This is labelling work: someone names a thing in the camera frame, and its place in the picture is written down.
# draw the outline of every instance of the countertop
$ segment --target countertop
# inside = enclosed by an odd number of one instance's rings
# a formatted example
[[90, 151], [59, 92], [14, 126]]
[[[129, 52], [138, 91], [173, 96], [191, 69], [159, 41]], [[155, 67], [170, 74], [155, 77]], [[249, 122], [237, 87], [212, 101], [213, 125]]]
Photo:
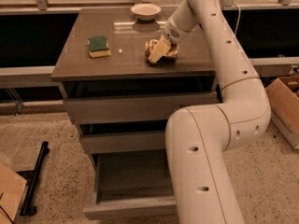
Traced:
[[[145, 57], [146, 41], [159, 39], [167, 19], [176, 7], [162, 7], [153, 21], [140, 21], [130, 7], [84, 8], [77, 17], [55, 66], [53, 81], [115, 78], [169, 77], [214, 74], [206, 41], [195, 27], [179, 44], [175, 61], [151, 64]], [[91, 58], [87, 39], [107, 37], [111, 55]]]

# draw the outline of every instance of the small bowl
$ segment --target small bowl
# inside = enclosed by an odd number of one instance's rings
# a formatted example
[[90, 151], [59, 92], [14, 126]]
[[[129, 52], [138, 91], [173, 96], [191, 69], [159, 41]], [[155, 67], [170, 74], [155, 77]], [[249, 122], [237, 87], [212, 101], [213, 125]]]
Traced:
[[142, 21], [150, 21], [161, 11], [155, 4], [137, 4], [131, 7], [131, 11]]

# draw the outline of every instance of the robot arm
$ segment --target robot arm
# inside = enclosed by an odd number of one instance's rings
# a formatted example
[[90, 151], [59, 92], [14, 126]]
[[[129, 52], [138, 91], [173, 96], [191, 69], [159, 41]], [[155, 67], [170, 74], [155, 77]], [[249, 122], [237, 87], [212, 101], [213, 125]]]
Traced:
[[257, 139], [268, 126], [270, 106], [258, 74], [222, 15], [220, 0], [185, 0], [161, 40], [178, 43], [199, 23], [223, 103], [182, 108], [167, 123], [166, 152], [178, 216], [181, 224], [240, 224], [244, 220], [222, 152]]

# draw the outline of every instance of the food item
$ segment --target food item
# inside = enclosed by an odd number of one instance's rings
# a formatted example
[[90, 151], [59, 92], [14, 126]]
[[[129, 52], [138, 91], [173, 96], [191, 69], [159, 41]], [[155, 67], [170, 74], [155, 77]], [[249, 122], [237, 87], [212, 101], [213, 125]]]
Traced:
[[[158, 40], [151, 39], [150, 41], [146, 42], [146, 47], [145, 47], [145, 56], [148, 58], [152, 51], [154, 50], [155, 46], [157, 45]], [[163, 58], [169, 59], [169, 60], [175, 60], [178, 56], [179, 52], [179, 47], [177, 44], [171, 44], [171, 48], [169, 51], [167, 51], [164, 55]]]
[[148, 60], [150, 63], [157, 63], [170, 49], [171, 42], [164, 35], [161, 35], [160, 39], [153, 47], [153, 50], [149, 54]]

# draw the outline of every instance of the green sponge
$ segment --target green sponge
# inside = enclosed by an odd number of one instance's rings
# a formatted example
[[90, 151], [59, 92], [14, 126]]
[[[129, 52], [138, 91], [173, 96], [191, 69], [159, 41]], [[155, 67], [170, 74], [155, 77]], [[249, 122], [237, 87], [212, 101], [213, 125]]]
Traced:
[[110, 55], [107, 38], [103, 35], [98, 35], [88, 38], [90, 56], [93, 58]]

